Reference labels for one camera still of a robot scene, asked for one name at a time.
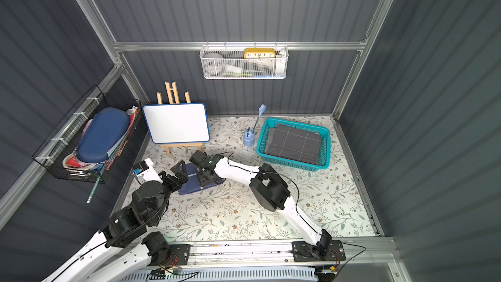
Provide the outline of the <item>navy blue pillowcase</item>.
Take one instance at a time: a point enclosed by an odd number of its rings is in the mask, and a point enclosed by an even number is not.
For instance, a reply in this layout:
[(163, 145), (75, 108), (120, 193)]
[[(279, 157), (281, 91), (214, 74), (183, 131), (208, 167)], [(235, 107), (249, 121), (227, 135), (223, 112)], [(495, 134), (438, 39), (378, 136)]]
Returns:
[(183, 184), (181, 189), (178, 191), (179, 195), (187, 195), (191, 193), (197, 193), (203, 189), (208, 189), (211, 187), (216, 187), (223, 184), (225, 179), (218, 179), (217, 181), (206, 181), (200, 177), (200, 173), (195, 164), (186, 164), (186, 171), (188, 173), (188, 181)]

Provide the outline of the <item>dark grey checked pillowcase front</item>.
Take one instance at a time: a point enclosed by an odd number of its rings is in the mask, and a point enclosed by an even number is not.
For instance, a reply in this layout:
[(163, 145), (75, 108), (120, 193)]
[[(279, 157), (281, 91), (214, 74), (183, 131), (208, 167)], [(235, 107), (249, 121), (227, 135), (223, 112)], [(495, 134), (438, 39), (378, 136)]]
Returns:
[(269, 130), (264, 154), (317, 165), (321, 143), (318, 133), (279, 124)]

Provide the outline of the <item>teal plastic basket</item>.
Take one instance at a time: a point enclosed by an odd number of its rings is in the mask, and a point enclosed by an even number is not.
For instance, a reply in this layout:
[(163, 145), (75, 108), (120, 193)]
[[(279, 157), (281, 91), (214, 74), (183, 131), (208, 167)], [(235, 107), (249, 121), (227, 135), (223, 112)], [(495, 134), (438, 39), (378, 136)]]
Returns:
[(271, 117), (262, 126), (257, 154), (268, 163), (324, 170), (330, 165), (331, 133), (318, 125)]

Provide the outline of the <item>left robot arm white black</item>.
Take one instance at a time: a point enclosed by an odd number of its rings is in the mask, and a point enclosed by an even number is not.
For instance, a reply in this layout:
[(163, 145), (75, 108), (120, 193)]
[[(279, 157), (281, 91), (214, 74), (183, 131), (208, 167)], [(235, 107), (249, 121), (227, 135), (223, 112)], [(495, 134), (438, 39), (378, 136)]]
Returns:
[(180, 190), (189, 179), (183, 160), (176, 163), (171, 172), (156, 172), (151, 159), (135, 164), (132, 173), (140, 187), (133, 192), (131, 203), (115, 211), (103, 228), (44, 280), (84, 281), (94, 278), (101, 265), (145, 234), (149, 227), (156, 227), (168, 208), (171, 194)]

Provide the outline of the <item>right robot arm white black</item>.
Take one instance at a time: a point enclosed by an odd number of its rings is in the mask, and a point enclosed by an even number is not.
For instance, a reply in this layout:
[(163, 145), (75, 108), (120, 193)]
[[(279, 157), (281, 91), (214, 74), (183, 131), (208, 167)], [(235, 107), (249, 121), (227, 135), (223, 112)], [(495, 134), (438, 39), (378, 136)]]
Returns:
[(310, 246), (314, 259), (323, 261), (332, 241), (330, 233), (316, 224), (297, 204), (287, 182), (267, 163), (259, 167), (237, 163), (223, 154), (196, 151), (190, 162), (208, 181), (233, 180), (246, 185), (266, 210), (283, 216)]

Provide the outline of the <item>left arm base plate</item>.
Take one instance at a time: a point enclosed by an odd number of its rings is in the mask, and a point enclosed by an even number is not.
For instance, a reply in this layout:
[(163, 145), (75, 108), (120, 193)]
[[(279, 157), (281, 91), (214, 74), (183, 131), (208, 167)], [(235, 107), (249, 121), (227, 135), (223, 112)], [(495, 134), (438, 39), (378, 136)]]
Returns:
[(148, 266), (168, 266), (187, 265), (192, 245), (174, 244), (150, 246), (142, 245), (147, 248), (146, 264)]

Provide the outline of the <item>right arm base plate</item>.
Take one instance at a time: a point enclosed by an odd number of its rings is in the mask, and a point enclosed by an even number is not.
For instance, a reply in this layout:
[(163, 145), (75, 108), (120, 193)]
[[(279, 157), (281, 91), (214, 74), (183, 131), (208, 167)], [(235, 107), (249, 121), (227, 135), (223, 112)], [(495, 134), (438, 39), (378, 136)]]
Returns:
[(341, 262), (347, 259), (340, 240), (332, 240), (326, 247), (318, 247), (306, 242), (292, 242), (292, 254), (295, 262)]

